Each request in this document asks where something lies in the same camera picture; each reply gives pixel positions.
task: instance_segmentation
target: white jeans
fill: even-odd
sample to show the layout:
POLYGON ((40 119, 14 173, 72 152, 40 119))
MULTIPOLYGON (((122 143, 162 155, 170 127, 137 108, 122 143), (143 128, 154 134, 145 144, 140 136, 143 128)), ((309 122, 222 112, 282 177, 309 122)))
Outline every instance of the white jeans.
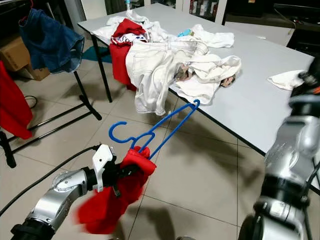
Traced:
POLYGON ((134 41, 125 65, 131 83, 137 87, 134 104, 139 113, 164 115, 169 86, 181 63, 205 55, 208 47, 200 41, 134 41))

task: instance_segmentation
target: drying rack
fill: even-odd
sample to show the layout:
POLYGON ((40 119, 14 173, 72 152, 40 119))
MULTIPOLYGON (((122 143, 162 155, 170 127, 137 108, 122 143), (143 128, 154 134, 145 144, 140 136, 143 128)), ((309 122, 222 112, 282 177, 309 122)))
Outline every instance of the drying rack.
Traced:
POLYGON ((60 114, 58 114, 56 116, 53 116, 53 117, 49 118, 48 120, 45 120, 45 121, 43 121, 43 122, 41 122, 41 123, 39 123, 37 125, 32 126, 32 127, 28 128, 28 130, 30 130, 30 131, 35 130, 35 129, 37 129, 37 128, 41 127, 41 126, 44 126, 44 125, 46 125, 48 123, 51 123, 52 121, 54 121, 56 119, 59 119, 59 118, 65 116, 65 115, 67 115, 67 114, 69 114, 69 113, 71 113, 71 112, 83 107, 83 106, 86 106, 89 111, 84 113, 84 114, 82 114, 81 116, 78 116, 78 117, 66 122, 65 124, 62 124, 62 125, 58 126, 57 128, 55 128, 55 129, 53 129, 51 131, 48 131, 48 132, 42 134, 41 136, 38 136, 38 137, 32 139, 31 141, 28 141, 27 143, 15 148, 15 149, 11 149, 10 142, 15 140, 18 137, 17 136, 13 136, 13 137, 7 138, 6 134, 3 131, 0 130, 0 146, 3 147, 4 154, 6 156, 6 163, 8 164, 8 166, 10 168, 14 168, 14 167, 17 166, 14 154, 19 152, 20 150, 26 148, 27 146, 29 146, 29 145, 31 145, 31 144, 33 144, 33 143, 45 138, 45 137, 48 137, 48 136, 54 134, 55 132, 57 132, 57 131, 59 131, 61 129, 64 129, 65 127, 67 127, 67 126, 69 126, 69 125, 71 125, 73 123, 76 123, 77 121, 79 121, 79 120, 81 120, 81 119, 83 119, 83 118, 85 118, 85 117, 87 117, 87 116, 89 116, 91 114, 94 115, 95 118, 97 120, 99 120, 99 121, 102 119, 102 116, 89 103, 88 96, 86 94, 84 86, 81 83, 81 80, 79 78, 79 75, 78 75, 77 71, 74 71, 73 74, 75 76, 75 79, 76 79, 77 84, 78 84, 78 86, 80 88, 80 91, 81 91, 81 95, 79 95, 79 98, 80 98, 82 103, 77 105, 77 106, 75 106, 75 107, 72 107, 71 109, 66 110, 66 111, 64 111, 64 112, 62 112, 62 113, 60 113, 60 114))

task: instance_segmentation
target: red clothing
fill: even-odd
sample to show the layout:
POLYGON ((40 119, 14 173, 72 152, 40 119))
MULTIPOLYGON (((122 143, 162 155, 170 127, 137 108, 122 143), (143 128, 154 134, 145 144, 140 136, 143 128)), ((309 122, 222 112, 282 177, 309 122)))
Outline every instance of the red clothing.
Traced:
POLYGON ((112 72, 113 77, 119 82, 127 85, 127 88, 135 91, 136 87, 131 84, 130 78, 126 68, 126 56, 131 47, 130 41, 116 42, 112 41, 113 38, 121 37, 124 34, 144 34, 146 31, 135 22, 125 18, 123 22, 119 24, 116 31, 111 37, 111 44, 109 45, 111 59, 112 59, 112 72))
POLYGON ((0 61, 0 127, 22 139, 28 139, 32 136, 27 129, 31 119, 32 112, 24 95, 0 61))
POLYGON ((121 178, 117 187, 121 193, 116 197, 112 187, 105 187, 102 192, 96 192, 77 210, 77 221, 91 234, 111 234, 114 232, 121 215, 126 212, 129 204, 137 201, 142 194, 143 186, 148 177, 155 171, 156 165, 148 160, 149 148, 138 153, 140 147, 130 149, 120 167, 136 164, 138 171, 130 176, 121 178))

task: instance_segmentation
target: blue plastic hanger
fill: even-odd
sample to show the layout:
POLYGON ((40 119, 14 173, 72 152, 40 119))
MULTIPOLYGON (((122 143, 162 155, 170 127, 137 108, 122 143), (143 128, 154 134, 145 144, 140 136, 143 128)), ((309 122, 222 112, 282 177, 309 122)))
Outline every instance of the blue plastic hanger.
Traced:
POLYGON ((153 132, 157 127, 159 127, 161 124, 163 124, 165 121, 167 121, 169 118, 171 118, 173 115, 181 112, 182 110, 186 109, 187 107, 190 107, 192 110, 188 113, 188 115, 178 124, 178 126, 175 127, 175 129, 163 140, 163 142, 156 148, 156 150, 150 155, 149 160, 160 150, 160 148, 169 140, 169 138, 172 137, 173 134, 176 133, 176 131, 182 126, 182 124, 185 123, 185 121, 191 116, 191 114, 194 113, 194 111, 199 107, 200 105, 200 101, 198 99, 193 101, 195 103, 195 105, 193 105, 192 103, 187 103, 186 105, 183 105, 182 107, 178 108, 177 110, 173 111, 172 113, 170 113, 168 116, 164 117, 161 121, 159 121, 156 125, 154 125, 149 131, 141 134, 140 136, 137 137, 129 137, 127 139, 121 140, 118 139, 114 136, 113 131, 116 128, 116 126, 119 125, 126 125, 127 122, 126 121, 119 121, 115 124, 113 124, 110 128, 109 128, 109 137, 117 142, 117 143, 127 143, 129 141, 132 140, 132 144, 131 144, 131 149, 133 149, 135 147, 136 142, 143 138, 144 136, 150 136, 150 138, 146 141, 146 143, 141 147, 141 149, 139 150, 139 153, 142 152, 142 150, 155 138, 156 134, 153 132))

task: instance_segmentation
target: gray floor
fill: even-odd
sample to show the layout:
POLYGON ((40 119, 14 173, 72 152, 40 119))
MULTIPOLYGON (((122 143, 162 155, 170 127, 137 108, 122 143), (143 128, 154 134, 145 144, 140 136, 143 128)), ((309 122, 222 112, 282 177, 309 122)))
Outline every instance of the gray floor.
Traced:
MULTIPOLYGON (((86 41, 86 48, 91 45, 86 41)), ((106 99, 98 64, 84 60, 78 73, 93 106, 103 119, 97 121, 92 115, 25 148, 15 155, 17 167, 6 166, 0 150, 0 208, 19 191, 40 178, 66 158, 85 147, 98 143, 114 146, 118 159, 122 159, 129 144, 112 142, 109 127, 118 121, 126 126, 116 129, 116 136, 126 138, 144 133, 159 118, 154 114, 138 114, 134 106, 135 93, 113 79, 112 65, 104 63, 113 102, 106 99)), ((50 75, 38 82, 16 81, 25 95, 38 97, 31 124, 39 123, 70 106, 77 105, 79 90, 72 74, 50 75)), ((169 94, 167 108, 173 111, 183 105, 169 94)), ((86 111, 79 109, 34 134, 44 132, 67 122, 86 111)), ((150 145, 155 147, 184 118, 186 112, 173 117, 156 131, 150 145)), ((24 141, 16 140, 13 146, 24 141)), ((93 152, 88 152, 64 170, 75 170, 92 165, 93 152)), ((264 177, 263 158, 236 137, 196 112, 153 158, 157 168, 150 177, 144 195, 132 204, 122 216, 116 230, 121 240, 174 240, 178 236, 192 236, 197 240, 236 240, 239 226, 246 214, 252 211, 259 196, 264 177)), ((42 182, 16 202, 0 218, 0 239, 11 238, 10 229, 22 223, 37 200, 50 187, 53 177, 42 182)), ((53 239, 105 240, 110 236, 84 233, 74 224, 77 206, 90 194, 78 199, 70 214, 53 239)), ((313 238, 320 239, 320 198, 311 195, 309 215, 313 238)))

